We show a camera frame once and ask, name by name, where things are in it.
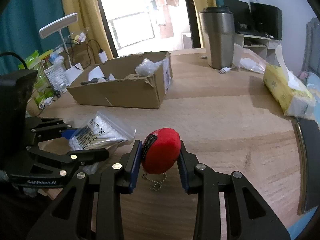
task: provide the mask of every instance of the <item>screw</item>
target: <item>screw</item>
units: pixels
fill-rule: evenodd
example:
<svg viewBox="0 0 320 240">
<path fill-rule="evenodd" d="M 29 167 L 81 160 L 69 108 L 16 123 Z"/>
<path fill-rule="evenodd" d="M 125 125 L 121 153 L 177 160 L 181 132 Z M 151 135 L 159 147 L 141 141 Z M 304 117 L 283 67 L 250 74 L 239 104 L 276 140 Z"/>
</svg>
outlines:
<svg viewBox="0 0 320 240">
<path fill-rule="evenodd" d="M 115 170 L 119 170 L 122 168 L 122 164 L 121 163 L 115 163 L 112 165 L 112 168 Z"/>
<path fill-rule="evenodd" d="M 233 174 L 232 174 L 235 178 L 239 179 L 242 177 L 242 173 L 239 172 L 239 171 L 235 171 Z"/>
<path fill-rule="evenodd" d="M 67 172 L 66 172 L 65 170 L 61 170 L 61 171 L 60 171 L 60 175 L 61 175 L 61 176 L 66 176 L 66 174 L 67 174 Z"/>
<path fill-rule="evenodd" d="M 198 163 L 198 164 L 196 165 L 196 168 L 197 168 L 198 170 L 203 171 L 203 170 L 205 169 L 205 164 L 203 164 L 203 163 Z"/>
<path fill-rule="evenodd" d="M 79 172 L 78 174 L 77 174 L 77 178 L 78 179 L 83 179 L 85 177 L 85 173 L 84 172 Z"/>
</svg>

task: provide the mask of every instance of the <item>wooden tabletop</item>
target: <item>wooden tabletop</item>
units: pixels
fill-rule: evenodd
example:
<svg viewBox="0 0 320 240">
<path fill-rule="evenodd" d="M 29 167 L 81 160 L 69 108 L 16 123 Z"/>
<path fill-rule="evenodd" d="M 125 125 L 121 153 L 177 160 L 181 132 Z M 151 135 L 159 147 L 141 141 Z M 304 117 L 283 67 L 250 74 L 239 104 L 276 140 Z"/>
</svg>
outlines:
<svg viewBox="0 0 320 240">
<path fill-rule="evenodd" d="M 136 128 L 136 139 L 142 141 L 156 129 L 171 127 L 199 162 L 226 174 L 242 172 L 288 228 L 299 218 L 300 195 L 299 152 L 291 119 L 283 116 L 261 74 L 220 74 L 199 58 L 204 53 L 195 52 L 203 51 L 172 54 L 173 82 L 160 109 L 83 106 L 66 93 L 41 116 L 62 117 L 79 127 L 90 114 L 107 108 Z M 54 151 L 60 141 L 44 148 Z M 117 162 L 131 146 L 118 148 L 108 163 Z M 161 191 L 151 186 L 140 176 L 133 194 L 121 196 L 125 239 L 192 239 L 197 195 L 184 193 L 177 165 L 167 172 Z M 225 239 L 223 203 L 221 207 Z"/>
</svg>

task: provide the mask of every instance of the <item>tissue pack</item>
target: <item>tissue pack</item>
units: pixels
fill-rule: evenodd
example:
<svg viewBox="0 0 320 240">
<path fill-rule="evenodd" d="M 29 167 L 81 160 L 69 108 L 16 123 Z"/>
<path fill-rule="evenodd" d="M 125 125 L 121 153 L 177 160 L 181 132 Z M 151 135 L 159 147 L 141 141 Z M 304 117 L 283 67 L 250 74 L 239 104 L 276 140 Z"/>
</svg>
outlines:
<svg viewBox="0 0 320 240">
<path fill-rule="evenodd" d="M 284 115 L 313 119 L 316 101 L 297 77 L 294 77 L 296 83 L 296 89 L 294 89 L 289 86 L 282 67 L 268 64 L 263 75 L 263 82 L 280 104 Z"/>
</svg>

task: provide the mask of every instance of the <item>black label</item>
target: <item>black label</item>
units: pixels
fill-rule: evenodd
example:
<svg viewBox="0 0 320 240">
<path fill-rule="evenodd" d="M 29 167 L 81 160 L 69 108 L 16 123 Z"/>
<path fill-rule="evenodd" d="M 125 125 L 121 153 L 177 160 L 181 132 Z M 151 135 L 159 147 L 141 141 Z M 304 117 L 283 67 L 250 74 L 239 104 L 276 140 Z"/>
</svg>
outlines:
<svg viewBox="0 0 320 240">
<path fill-rule="evenodd" d="M 146 138 L 143 146 L 142 146 L 142 160 L 146 158 L 147 152 L 151 145 L 156 141 L 158 137 L 154 134 L 149 134 L 148 137 Z"/>
</svg>

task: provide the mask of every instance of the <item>red ball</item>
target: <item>red ball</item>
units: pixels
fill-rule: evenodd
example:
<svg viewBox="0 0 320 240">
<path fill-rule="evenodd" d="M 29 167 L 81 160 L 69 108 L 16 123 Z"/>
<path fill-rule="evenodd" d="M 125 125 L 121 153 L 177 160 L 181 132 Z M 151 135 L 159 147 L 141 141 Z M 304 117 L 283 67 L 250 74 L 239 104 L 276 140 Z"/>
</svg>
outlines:
<svg viewBox="0 0 320 240">
<path fill-rule="evenodd" d="M 171 128 L 161 128 L 150 133 L 142 147 L 142 166 L 149 174 L 160 174 L 170 169 L 179 157 L 179 134 Z"/>
</svg>

